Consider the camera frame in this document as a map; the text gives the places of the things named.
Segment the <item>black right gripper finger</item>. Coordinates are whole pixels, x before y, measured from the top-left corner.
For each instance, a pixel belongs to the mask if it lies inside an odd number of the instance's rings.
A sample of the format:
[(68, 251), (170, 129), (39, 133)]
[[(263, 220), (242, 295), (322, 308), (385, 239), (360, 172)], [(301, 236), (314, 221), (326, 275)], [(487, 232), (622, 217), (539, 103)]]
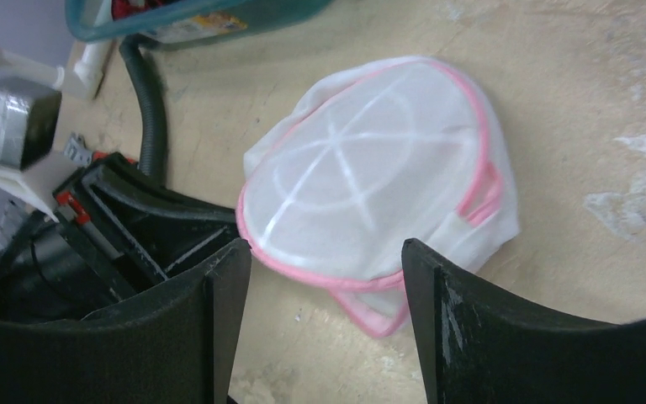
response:
[(646, 403), (646, 319), (541, 306), (416, 239), (401, 262), (430, 403)]

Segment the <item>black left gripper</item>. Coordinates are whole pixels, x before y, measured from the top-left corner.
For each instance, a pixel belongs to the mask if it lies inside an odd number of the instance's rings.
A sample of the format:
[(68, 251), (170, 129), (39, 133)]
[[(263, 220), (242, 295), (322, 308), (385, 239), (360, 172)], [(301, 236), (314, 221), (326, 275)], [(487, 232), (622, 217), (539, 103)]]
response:
[[(233, 209), (119, 153), (80, 185), (103, 254), (17, 199), (0, 215), (0, 403), (229, 402), (252, 266)], [(117, 295), (105, 274), (150, 289)]]

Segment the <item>round pink white laundry bag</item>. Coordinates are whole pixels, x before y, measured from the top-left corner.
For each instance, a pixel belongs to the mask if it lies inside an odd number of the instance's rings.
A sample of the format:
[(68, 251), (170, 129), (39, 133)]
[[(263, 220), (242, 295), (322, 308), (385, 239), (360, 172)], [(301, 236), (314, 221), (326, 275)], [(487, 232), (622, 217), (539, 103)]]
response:
[(253, 255), (326, 290), (373, 338), (409, 321), (406, 239), (474, 273), (520, 231), (492, 104), (436, 58), (373, 61), (321, 79), (243, 164), (236, 224)]

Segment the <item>dark red garment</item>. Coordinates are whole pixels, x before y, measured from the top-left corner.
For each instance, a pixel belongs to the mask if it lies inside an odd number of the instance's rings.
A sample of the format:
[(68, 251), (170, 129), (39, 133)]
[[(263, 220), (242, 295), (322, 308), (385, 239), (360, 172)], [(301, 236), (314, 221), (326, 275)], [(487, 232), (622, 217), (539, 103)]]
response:
[(125, 19), (132, 15), (163, 7), (169, 3), (170, 1), (164, 0), (112, 0), (110, 6), (111, 17), (112, 20)]

